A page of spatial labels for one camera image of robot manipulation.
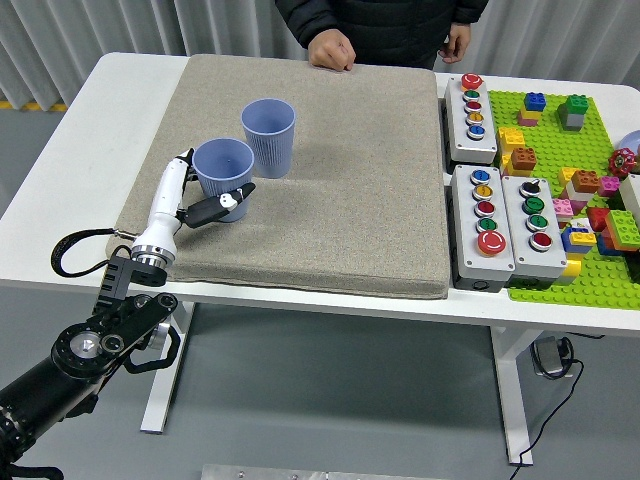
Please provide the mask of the person's left hand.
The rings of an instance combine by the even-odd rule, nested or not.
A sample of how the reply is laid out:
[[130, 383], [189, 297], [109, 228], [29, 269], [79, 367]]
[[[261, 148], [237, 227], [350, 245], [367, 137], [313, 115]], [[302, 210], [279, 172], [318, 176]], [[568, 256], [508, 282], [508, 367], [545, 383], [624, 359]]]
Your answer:
[[446, 64], [463, 60], [471, 43], [471, 25], [452, 23], [446, 41], [439, 50], [439, 56]]

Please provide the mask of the person's right hand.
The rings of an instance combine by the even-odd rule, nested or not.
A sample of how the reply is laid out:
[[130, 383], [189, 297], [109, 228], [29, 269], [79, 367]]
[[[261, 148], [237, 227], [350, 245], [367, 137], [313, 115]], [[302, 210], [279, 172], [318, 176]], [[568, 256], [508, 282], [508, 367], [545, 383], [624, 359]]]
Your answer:
[[350, 40], [338, 29], [318, 33], [308, 45], [309, 63], [333, 71], [351, 71], [356, 59]]

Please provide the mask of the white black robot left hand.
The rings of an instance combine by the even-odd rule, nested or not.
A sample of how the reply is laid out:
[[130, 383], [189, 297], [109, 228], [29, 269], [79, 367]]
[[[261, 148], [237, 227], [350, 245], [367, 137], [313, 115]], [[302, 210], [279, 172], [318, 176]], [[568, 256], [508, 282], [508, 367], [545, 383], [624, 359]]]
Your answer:
[[253, 182], [242, 182], [238, 188], [219, 196], [201, 200], [188, 208], [182, 206], [186, 182], [195, 173], [192, 167], [194, 149], [176, 156], [163, 172], [153, 199], [147, 227], [133, 243], [132, 259], [161, 268], [176, 259], [174, 235], [183, 223], [190, 228], [221, 221], [240, 206], [254, 191]]

